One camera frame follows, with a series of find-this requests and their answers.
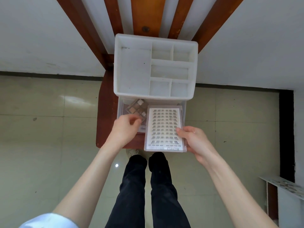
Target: tiled floor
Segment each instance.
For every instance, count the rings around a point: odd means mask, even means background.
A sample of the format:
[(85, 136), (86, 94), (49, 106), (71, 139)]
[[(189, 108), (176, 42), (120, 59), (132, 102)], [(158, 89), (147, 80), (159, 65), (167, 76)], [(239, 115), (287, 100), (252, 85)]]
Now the tiled floor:
[[(50, 212), (96, 155), (100, 82), (0, 76), (0, 224), (18, 227)], [(186, 124), (205, 131), (264, 208), (258, 178), (279, 173), (279, 94), (196, 88)], [(206, 170), (191, 153), (167, 153), (179, 202), (196, 227), (232, 228)], [(113, 162), (90, 228), (104, 227), (127, 164)], [(153, 227), (146, 169), (146, 227)]]

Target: leg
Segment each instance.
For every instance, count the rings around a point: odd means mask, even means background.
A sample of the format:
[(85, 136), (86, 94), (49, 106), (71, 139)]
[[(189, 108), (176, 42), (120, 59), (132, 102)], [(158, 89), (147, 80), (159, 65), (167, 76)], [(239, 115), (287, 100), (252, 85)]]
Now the leg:
[(177, 191), (172, 184), (168, 161), (162, 152), (149, 158), (151, 199), (154, 228), (190, 228), (188, 219), (177, 201)]
[(140, 155), (130, 157), (120, 193), (105, 228), (145, 227), (145, 169), (147, 160)]

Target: forearm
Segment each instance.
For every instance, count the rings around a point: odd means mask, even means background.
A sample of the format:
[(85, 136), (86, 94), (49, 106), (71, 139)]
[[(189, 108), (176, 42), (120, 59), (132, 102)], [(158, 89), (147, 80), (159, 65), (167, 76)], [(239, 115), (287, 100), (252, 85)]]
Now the forearm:
[(207, 170), (236, 228), (277, 228), (221, 157)]
[(89, 227), (111, 164), (119, 149), (115, 144), (105, 143), (53, 212), (71, 219), (80, 228)]

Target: left hand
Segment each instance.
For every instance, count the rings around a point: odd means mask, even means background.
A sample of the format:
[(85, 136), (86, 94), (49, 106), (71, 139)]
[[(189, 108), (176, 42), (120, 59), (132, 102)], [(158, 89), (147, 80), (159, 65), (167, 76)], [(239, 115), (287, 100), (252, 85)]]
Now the left hand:
[(106, 143), (118, 145), (122, 149), (135, 137), (141, 121), (141, 117), (135, 114), (121, 115), (114, 121), (112, 131)]

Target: hand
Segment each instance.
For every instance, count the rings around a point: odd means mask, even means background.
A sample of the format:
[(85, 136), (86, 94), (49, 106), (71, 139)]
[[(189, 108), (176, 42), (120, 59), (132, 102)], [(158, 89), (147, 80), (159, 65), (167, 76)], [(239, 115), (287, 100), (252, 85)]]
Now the hand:
[(197, 161), (206, 168), (212, 164), (212, 161), (216, 157), (219, 157), (219, 154), (214, 149), (203, 130), (193, 126), (184, 126), (183, 130), (176, 128), (176, 132), (181, 138), (187, 140), (187, 143), (190, 146), (187, 150), (194, 153)]
[(118, 145), (120, 149), (123, 148), (135, 137), (141, 121), (141, 117), (135, 114), (121, 115), (114, 121), (106, 143)]

